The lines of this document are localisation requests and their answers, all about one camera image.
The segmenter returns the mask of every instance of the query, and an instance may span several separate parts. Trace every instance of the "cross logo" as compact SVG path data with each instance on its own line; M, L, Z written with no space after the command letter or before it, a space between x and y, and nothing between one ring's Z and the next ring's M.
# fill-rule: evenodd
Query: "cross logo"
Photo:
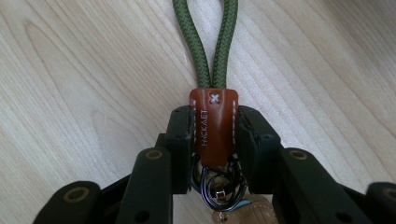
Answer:
M210 104L213 104L213 103L220 103L220 100L219 100L219 94L210 94L210 97L212 98L212 99L210 99Z

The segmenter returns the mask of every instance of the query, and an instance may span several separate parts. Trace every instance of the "leather tag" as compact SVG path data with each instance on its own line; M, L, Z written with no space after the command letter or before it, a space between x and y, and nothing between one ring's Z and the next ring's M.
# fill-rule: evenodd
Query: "leather tag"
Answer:
M225 166L236 151L238 93L228 89L199 88L190 93L195 111L195 152L203 166Z

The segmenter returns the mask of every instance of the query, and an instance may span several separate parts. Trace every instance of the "wooden table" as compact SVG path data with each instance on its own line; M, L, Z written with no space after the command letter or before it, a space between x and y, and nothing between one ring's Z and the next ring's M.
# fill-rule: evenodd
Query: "wooden table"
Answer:
M221 1L189 4L212 62ZM396 181L394 1L240 1L227 78L335 180ZM128 175L194 88L170 0L0 1L0 222ZM174 200L175 223L211 222L197 193Z

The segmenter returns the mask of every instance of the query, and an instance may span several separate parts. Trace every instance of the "wood grain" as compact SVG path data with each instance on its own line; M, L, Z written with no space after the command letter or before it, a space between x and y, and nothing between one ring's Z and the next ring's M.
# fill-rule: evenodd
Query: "wood grain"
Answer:
M212 62L220 1L190 1ZM240 1L228 85L286 147L364 192L396 181L396 3ZM171 1L0 1L0 222L58 188L105 187L188 103L196 80ZM175 223L210 223L191 192Z

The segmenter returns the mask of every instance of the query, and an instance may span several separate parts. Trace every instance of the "green rope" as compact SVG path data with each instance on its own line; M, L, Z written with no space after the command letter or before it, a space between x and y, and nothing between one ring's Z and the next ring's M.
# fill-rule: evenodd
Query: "green rope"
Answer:
M204 46L198 35L194 22L189 12L187 0L173 0L178 25L186 39L194 63L199 88L211 86L209 66L205 55Z
M226 88L228 55L233 40L237 14L238 0L225 0L213 69L212 84L214 88Z
M204 46L189 12L187 0L173 0L174 10L181 32L186 39L195 67L199 88L226 88L227 62L233 39L233 30L238 12L237 0L224 0L224 13L216 45L213 68L213 85Z

